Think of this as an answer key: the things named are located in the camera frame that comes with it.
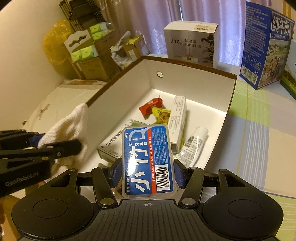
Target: ribbed black surface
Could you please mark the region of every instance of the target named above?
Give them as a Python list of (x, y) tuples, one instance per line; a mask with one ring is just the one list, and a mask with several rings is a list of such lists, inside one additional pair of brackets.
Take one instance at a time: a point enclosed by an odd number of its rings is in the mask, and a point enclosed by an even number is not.
[(210, 231), (195, 211), (181, 209), (173, 200), (123, 200), (117, 208), (100, 211), (85, 230), (64, 239), (64, 241), (123, 240), (224, 241), (227, 239)]

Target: curtain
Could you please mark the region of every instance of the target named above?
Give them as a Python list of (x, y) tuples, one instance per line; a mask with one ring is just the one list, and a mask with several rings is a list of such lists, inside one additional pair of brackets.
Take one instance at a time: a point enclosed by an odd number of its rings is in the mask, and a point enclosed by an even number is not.
[[(219, 61), (240, 66), (244, 49), (246, 0), (97, 0), (121, 34), (142, 33), (152, 53), (166, 53), (163, 28), (171, 21), (218, 23)], [(249, 0), (271, 6), (271, 0)]]
[(178, 0), (97, 0), (104, 17), (123, 35), (142, 33), (151, 53), (166, 53), (163, 28), (181, 20)]
[[(183, 20), (218, 23), (219, 61), (240, 66), (244, 50), (245, 0), (180, 0)], [(265, 6), (271, 0), (253, 0)]]

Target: red stripe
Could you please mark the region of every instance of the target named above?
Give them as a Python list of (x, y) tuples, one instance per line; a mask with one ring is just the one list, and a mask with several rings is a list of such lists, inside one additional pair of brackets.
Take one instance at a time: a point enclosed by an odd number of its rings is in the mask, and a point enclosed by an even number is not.
[(154, 168), (154, 157), (153, 157), (151, 129), (148, 129), (147, 132), (148, 132), (148, 147), (149, 147), (149, 160), (150, 160), (152, 193), (156, 193), (156, 179), (155, 179), (155, 168)]

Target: black circular disc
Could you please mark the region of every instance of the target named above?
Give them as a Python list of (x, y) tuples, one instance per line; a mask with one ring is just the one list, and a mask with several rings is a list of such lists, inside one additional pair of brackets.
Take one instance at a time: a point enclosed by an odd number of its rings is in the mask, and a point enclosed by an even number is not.
[(274, 235), (281, 225), (279, 204), (259, 190), (229, 188), (203, 205), (205, 221), (224, 236), (235, 239), (262, 239)]
[(75, 191), (68, 191), (67, 187), (54, 188), (49, 194), (25, 196), (12, 210), (18, 230), (34, 239), (71, 236), (85, 227), (92, 215), (91, 202)]

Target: white cloth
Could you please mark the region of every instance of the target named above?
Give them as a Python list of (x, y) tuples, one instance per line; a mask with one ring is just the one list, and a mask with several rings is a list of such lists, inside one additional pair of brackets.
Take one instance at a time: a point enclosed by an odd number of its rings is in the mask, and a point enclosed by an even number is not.
[(69, 168), (75, 168), (75, 165), (81, 166), (87, 152), (86, 139), (86, 123), (87, 123), (87, 105), (82, 103), (78, 105), (68, 116), (58, 121), (39, 141), (38, 148), (45, 144), (79, 140), (82, 144), (81, 152), (76, 156), (69, 156), (55, 159), (52, 167), (52, 178), (58, 176)]

